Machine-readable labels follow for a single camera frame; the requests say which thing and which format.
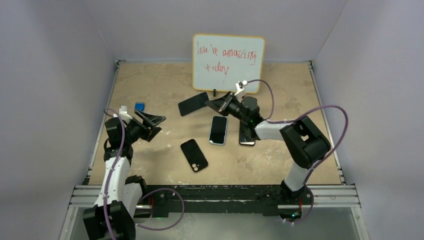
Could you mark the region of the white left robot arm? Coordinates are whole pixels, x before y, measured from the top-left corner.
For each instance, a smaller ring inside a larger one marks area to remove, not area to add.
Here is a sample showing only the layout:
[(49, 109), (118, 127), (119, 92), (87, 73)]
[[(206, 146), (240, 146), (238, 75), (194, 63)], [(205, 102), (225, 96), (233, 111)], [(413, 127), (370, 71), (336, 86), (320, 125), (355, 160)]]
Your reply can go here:
[(135, 117), (126, 107), (114, 111), (104, 122), (107, 139), (103, 144), (105, 174), (100, 193), (91, 208), (83, 212), (83, 223), (90, 240), (134, 240), (134, 214), (138, 205), (146, 203), (149, 191), (141, 176), (129, 176), (138, 140), (150, 142), (160, 131), (165, 116), (136, 109)]

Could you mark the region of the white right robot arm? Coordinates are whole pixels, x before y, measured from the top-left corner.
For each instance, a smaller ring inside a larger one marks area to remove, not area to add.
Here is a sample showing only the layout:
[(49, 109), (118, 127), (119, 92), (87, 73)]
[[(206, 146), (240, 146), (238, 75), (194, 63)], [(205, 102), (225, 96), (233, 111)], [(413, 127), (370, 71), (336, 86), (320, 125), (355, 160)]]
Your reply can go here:
[(280, 122), (269, 121), (261, 116), (256, 98), (246, 96), (237, 100), (232, 92), (208, 100), (205, 105), (222, 116), (237, 118), (244, 127), (244, 133), (253, 140), (279, 140), (285, 143), (293, 164), (280, 184), (280, 196), (288, 204), (300, 198), (312, 167), (331, 150), (327, 137), (308, 116)]

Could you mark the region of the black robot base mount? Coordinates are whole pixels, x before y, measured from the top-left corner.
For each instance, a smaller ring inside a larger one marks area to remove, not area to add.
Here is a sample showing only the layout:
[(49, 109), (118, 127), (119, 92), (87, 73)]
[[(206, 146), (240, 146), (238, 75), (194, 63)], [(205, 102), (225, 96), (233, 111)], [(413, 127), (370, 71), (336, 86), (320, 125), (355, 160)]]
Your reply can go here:
[(154, 218), (170, 213), (260, 214), (297, 221), (314, 205), (312, 191), (305, 187), (290, 200), (280, 196), (280, 185), (149, 185), (137, 202), (137, 213), (150, 210)]

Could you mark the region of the small blue eraser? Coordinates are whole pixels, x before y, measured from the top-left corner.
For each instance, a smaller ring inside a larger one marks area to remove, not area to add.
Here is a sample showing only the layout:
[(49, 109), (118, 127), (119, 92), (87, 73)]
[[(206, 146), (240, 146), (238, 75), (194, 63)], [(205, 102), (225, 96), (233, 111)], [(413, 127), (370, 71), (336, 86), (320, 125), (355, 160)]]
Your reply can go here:
[(134, 109), (143, 112), (145, 110), (145, 103), (144, 102), (136, 102), (134, 104)]

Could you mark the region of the yellow framed whiteboard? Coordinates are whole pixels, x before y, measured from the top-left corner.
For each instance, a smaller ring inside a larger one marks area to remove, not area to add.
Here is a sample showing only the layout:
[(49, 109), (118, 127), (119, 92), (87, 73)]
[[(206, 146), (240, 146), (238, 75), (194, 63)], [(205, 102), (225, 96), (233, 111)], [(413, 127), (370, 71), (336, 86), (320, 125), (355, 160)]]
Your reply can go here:
[(236, 83), (262, 78), (266, 40), (261, 36), (197, 33), (192, 38), (192, 86), (236, 92)]

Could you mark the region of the black smartphone with purple edge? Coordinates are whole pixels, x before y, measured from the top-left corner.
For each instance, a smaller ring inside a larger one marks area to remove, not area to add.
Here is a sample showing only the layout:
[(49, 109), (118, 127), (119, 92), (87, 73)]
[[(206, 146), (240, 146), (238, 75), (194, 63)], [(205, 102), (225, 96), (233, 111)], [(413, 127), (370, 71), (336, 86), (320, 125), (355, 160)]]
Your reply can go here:
[(238, 144), (245, 147), (253, 147), (256, 144), (256, 141), (247, 135), (248, 128), (243, 122), (239, 122), (239, 135), (238, 135)]

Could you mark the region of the black phone case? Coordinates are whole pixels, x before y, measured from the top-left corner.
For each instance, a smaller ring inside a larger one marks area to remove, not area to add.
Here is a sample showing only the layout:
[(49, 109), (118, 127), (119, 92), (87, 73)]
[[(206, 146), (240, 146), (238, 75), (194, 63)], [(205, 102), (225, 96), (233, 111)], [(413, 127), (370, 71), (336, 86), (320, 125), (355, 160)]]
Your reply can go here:
[(209, 166), (209, 163), (195, 139), (190, 139), (180, 145), (192, 171), (197, 173)]

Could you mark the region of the aluminium frame rail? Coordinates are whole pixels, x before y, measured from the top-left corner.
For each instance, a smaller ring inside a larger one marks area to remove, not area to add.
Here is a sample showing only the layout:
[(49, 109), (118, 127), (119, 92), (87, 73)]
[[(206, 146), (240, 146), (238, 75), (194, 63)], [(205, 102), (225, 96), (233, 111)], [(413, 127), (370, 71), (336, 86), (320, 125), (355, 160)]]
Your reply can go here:
[(360, 199), (354, 185), (310, 185), (317, 208), (360, 207)]

